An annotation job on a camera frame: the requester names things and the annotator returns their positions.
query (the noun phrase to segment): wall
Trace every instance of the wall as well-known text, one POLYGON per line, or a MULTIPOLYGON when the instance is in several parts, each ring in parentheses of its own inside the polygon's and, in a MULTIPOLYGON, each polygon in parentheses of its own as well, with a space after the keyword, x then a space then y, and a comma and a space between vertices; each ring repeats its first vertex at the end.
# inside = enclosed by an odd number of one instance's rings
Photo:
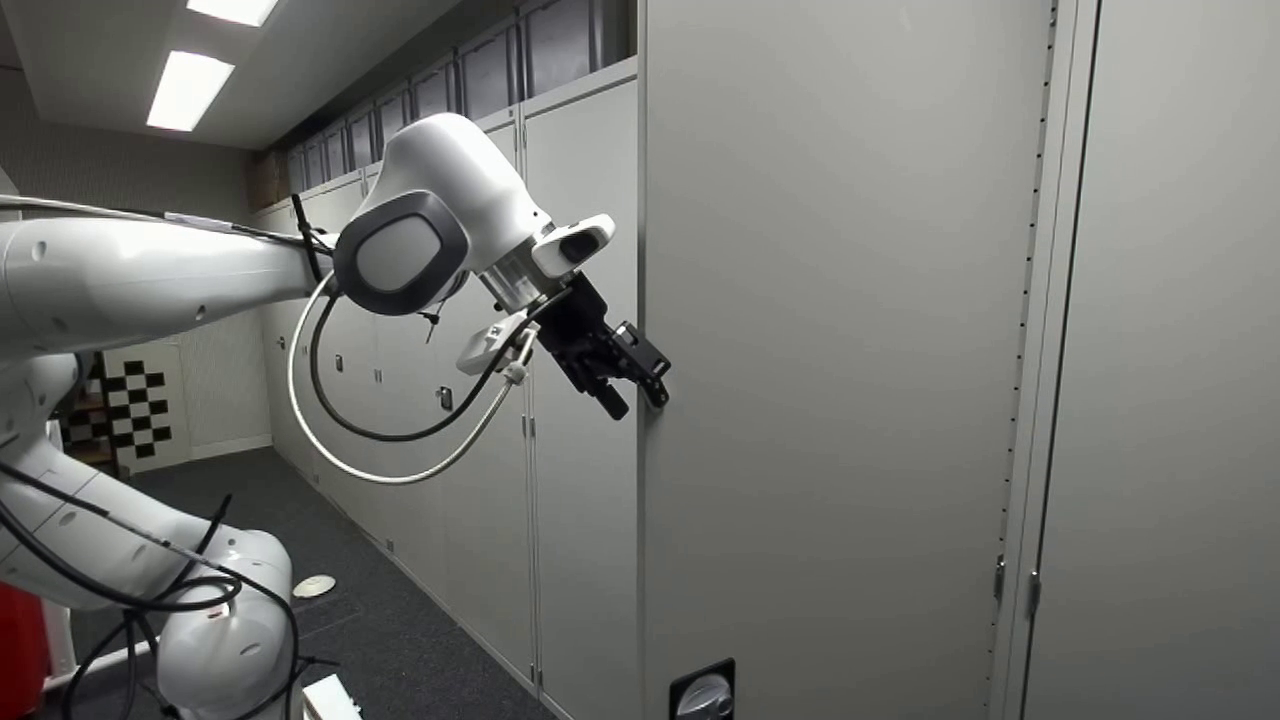
MULTIPOLYGON (((485 127, 554 214, 618 214, 621 232, 588 271, 614 319, 637 316, 637 65, 556 86, 518 116, 488 116, 485 127)), ((341 227, 374 172, 306 192, 315 224, 341 227)), ((294 224, 284 205, 263 220, 294 224)), ((431 485, 368 489, 324 462, 294 424, 284 339, 298 312, 279 304, 263 329, 279 452, 556 710, 641 716, 637 418, 614 424, 541 355, 465 462, 431 485)), ((479 282, 450 304, 435 330, 424 319, 337 306, 319 374, 352 418, 383 431, 421 429, 441 418, 435 388, 461 395, 471 383, 454 363, 493 319, 479 282)), ((314 392, 306 408, 324 445, 380 473, 424 466, 465 431, 390 449, 319 418, 314 392)))
MULTIPOLYGON (((250 214, 243 151, 43 123, 23 77, 5 67, 0 167, 28 196, 221 220, 250 214)), ((255 312, 111 351, 111 363, 126 360, 164 363, 171 379, 177 440, 157 459, 136 459, 136 473, 271 445, 255 312)))
MULTIPOLYGON (((331 120, 352 106, 380 101, 395 85, 407 85, 421 71, 431 71, 455 56, 461 45, 479 38, 485 33, 513 22, 522 12, 546 9, 549 0, 465 0, 444 12, 431 26, 402 45, 383 65, 365 71, 352 86, 331 97, 315 116, 294 127, 275 151, 324 130, 331 120)), ((592 0, 600 22, 600 67, 637 56, 637 0, 592 0)))
POLYGON ((28 196, 250 214, 243 151, 43 123, 21 71, 0 71, 0 165, 28 196))
POLYGON ((646 5, 646 716, 722 660, 741 716, 985 716, 1048 26, 646 5))

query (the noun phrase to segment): ceiling light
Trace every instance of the ceiling light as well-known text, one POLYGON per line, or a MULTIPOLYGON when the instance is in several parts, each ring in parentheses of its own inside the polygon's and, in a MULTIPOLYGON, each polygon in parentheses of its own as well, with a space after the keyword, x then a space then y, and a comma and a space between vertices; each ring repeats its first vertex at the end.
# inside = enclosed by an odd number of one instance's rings
POLYGON ((230 77, 233 77, 233 65, 225 60, 196 56, 196 53, 170 53, 147 123, 194 130, 230 77))
POLYGON ((194 12, 262 26, 275 0, 189 0, 194 12))

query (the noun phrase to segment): red object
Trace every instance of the red object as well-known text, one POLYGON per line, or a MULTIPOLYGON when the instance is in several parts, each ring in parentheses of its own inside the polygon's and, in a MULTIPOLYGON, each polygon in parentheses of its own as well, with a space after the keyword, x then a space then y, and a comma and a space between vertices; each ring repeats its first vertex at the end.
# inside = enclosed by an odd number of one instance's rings
POLYGON ((0 583, 0 720, 40 702, 50 676, 43 610, 37 594, 0 583))

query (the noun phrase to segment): cabinet door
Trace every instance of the cabinet door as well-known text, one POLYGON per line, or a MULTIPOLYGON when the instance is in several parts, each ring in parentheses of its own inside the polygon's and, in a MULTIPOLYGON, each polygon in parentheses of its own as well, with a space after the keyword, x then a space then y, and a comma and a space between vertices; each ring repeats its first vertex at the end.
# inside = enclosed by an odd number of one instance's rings
MULTIPOLYGON (((518 158, 513 127, 488 130, 505 157, 518 158)), ((455 395, 471 383, 455 372, 465 339, 499 319, 493 297, 467 278, 467 288, 450 298, 450 316, 435 329, 441 372, 424 374, 427 388, 450 383, 455 395)), ((537 662, 537 564, 534 564, 534 466, 529 440, 522 436, 526 388, 513 392, 507 408, 488 424, 485 440, 465 462, 444 473, 431 492, 441 492, 441 564, 450 575, 444 606, 493 652, 507 671, 526 676, 537 662)))
POLYGON ((1106 5, 1031 720, 1280 716, 1280 5, 1106 5))
MULTIPOLYGON (((529 116, 526 176, 556 220, 618 220, 588 258, 610 319, 637 319, 637 80, 529 116)), ((568 716, 641 716, 637 628, 637 392, 606 414, 554 355, 537 360, 541 662, 568 716)))

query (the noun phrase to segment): black cable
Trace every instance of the black cable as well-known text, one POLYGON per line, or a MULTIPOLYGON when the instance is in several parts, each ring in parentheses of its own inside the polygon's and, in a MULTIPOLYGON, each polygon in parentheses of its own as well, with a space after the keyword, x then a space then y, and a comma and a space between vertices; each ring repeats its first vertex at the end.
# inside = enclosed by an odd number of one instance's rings
POLYGON ((424 343, 431 343, 435 329, 441 329, 441 312, 421 312, 421 316, 427 319, 427 339, 424 343))
POLYGON ((208 598, 196 598, 196 605, 157 605, 157 598, 145 598, 145 594, 130 594, 130 593, 115 593, 107 583, 100 583, 97 575, 84 575, 75 564, 70 564, 64 554, 55 554, 28 522, 21 522, 8 504, 0 504, 0 522, 31 550, 40 554, 55 575, 82 583, 84 593, 100 594, 100 598, 111 598, 111 605, 130 605, 130 606, 147 606, 147 610, 203 610, 203 606, 221 606, 230 598, 239 594, 239 583, 238 580, 216 580, 216 575, 199 575, 199 580, 189 580, 189 589, 221 589, 216 594, 208 598))
POLYGON ((427 429, 421 429, 421 431, 374 431, 374 429, 359 429, 359 424, 352 424, 347 414, 341 414, 341 411, 331 408, 330 392, 324 392, 324 379, 319 379, 319 335, 324 335, 324 329, 330 329, 330 316, 331 316, 337 298, 341 298, 341 297, 330 297, 330 298, 324 298, 319 319, 315 319, 315 329, 314 329, 314 351, 309 351, 314 392, 315 392, 315 400, 319 400, 319 408, 324 408, 330 418, 337 418, 344 431, 365 436, 365 440, 378 440, 378 445, 414 445, 414 440, 427 440, 427 436, 444 431, 450 424, 455 424, 455 418, 477 404, 477 395, 485 392, 485 383, 493 379, 493 372, 505 363, 507 346, 518 346, 518 339, 526 335, 526 329, 537 319, 537 316, 529 316, 529 319, 493 351, 493 360, 488 360, 488 368, 479 372, 479 379, 467 388, 467 395, 465 395, 444 418, 435 418, 435 424, 427 424, 427 429))
POLYGON ((289 205, 294 205, 298 232, 306 232, 306 243, 309 243, 314 278, 319 282, 315 232, 314 232, 314 224, 309 224, 306 196, 289 192, 289 205))
MULTIPOLYGON (((97 507, 97 504, 84 504, 84 500, 62 492, 62 489, 50 489, 43 480, 37 480, 37 475, 28 475, 28 473, 16 473, 16 466, 8 466, 8 462, 0 462, 0 473, 14 475, 14 480, 21 480, 21 485, 28 485, 28 489, 40 489, 40 492, 50 492, 50 495, 55 495, 55 500, 64 500, 64 504, 75 504, 75 507, 93 513, 93 514, 115 522, 111 513, 103 513, 103 507, 97 507)), ((199 575, 199 580, 184 580, 184 583, 179 583, 179 589, 221 589, 216 594, 194 598, 194 605, 164 605, 164 598, 147 598, 147 594, 130 594, 130 593, 107 589, 107 583, 100 583, 97 575, 82 572, 82 566, 70 564, 64 554, 55 554, 28 522, 21 522, 21 519, 14 514, 8 504, 0 504, 0 522, 5 522, 31 554, 40 554, 55 575, 82 583, 84 593, 93 593, 93 594, 100 594, 100 598, 126 605, 126 606, 145 606, 145 610, 203 610, 203 606, 221 606, 221 605, 230 605, 230 598, 239 594, 239 580, 216 580, 216 575, 199 575)))
POLYGON ((255 232, 255 227, 239 227, 239 224, 238 224, 238 232, 262 239, 262 243, 302 247, 309 257, 309 263, 315 263, 315 267, 319 267, 315 257, 331 257, 331 247, 309 243, 309 239, 298 239, 298 235, 271 235, 271 232, 255 232))
MULTIPOLYGON (((0 462, 0 473, 8 473, 14 480, 21 480, 21 485, 28 485, 28 489, 37 489, 37 492, 43 492, 43 495, 55 495, 55 500, 64 500, 64 504, 72 504, 72 507, 82 507, 82 513, 103 514, 103 519, 111 519, 115 528, 126 528, 126 533, 157 543, 157 548, 179 550, 171 541, 157 541, 151 533, 140 533, 140 528, 115 519, 107 507, 90 504, 90 500, 82 500, 82 495, 70 495, 70 492, 62 492, 62 489, 28 475, 28 473, 16 473, 16 466, 8 466, 8 462, 0 462)), ((31 550, 37 550, 37 554, 50 550, 50 548, 8 513, 8 504, 0 504, 0 522, 5 522, 21 543, 31 541, 31 550)), ((275 702, 279 694, 289 694, 284 706, 294 710, 294 684, 298 684, 298 676, 302 676, 302 622, 298 622, 294 605, 289 605, 284 594, 275 594, 271 589, 263 589, 262 580, 238 572, 238 566, 225 566, 225 564, 212 564, 212 559, 194 559, 194 564, 216 566, 216 572, 225 572, 225 580, 216 580, 216 575, 179 580, 179 583, 171 583, 170 593, 159 593, 157 598, 136 598, 136 605, 130 605, 130 606, 136 606, 136 610, 199 610, 199 606, 216 606, 216 605, 238 598, 243 583, 255 589, 255 593, 263 593, 263 594, 284 610, 284 619, 289 619, 289 676, 284 676, 284 684, 279 684, 263 702, 255 702, 254 710, 243 710, 243 720, 254 720, 255 710, 263 710, 263 706, 275 702), (203 589, 203 583, 233 583, 233 593, 230 593, 230 594, 216 594, 216 605, 212 605, 212 598, 208 598, 208 605, 203 605, 203 598, 199 598, 199 605, 170 605, 171 593, 194 593, 194 589, 203 589)), ((115 637, 122 637, 122 628, 107 630, 107 637, 97 644, 93 657, 100 657, 115 637)), ((70 694, 75 694, 84 671, 90 671, 90 662, 75 669, 70 694)))
POLYGON ((136 702, 136 688, 140 688, 140 676, 136 676, 136 630, 132 630, 132 619, 126 619, 126 660, 130 660, 130 694, 126 694, 126 716, 132 716, 132 702, 136 702))
MULTIPOLYGON (((203 550, 203 548, 212 543, 212 536, 216 536, 216 528, 225 522, 230 507, 233 507, 233 495, 221 500, 221 507, 212 513, 212 519, 208 519, 208 528, 203 528, 203 536, 196 541, 194 550, 203 550)), ((194 566, 196 566, 196 564, 189 559, 189 564, 179 566, 179 575, 177 575, 171 583, 164 583, 164 593, 157 593, 151 598, 164 598, 170 593, 184 589, 184 580, 194 575, 194 566)), ((107 637, 122 637, 122 630, 126 630, 130 681, 132 681, 126 706, 132 710, 136 688, 145 684, 145 681, 136 676, 136 637, 145 637, 151 660, 159 657, 159 644, 157 644, 157 628, 147 622, 147 610, 140 610, 140 606, 126 606, 126 610, 122 610, 122 622, 115 622, 107 637)))
POLYGON ((64 720, 75 720, 82 684, 84 684, 90 669, 115 644, 122 630, 126 630, 126 622, 115 622, 107 637, 100 637, 93 644, 93 652, 84 657, 84 662, 75 669, 70 694, 64 694, 64 720))

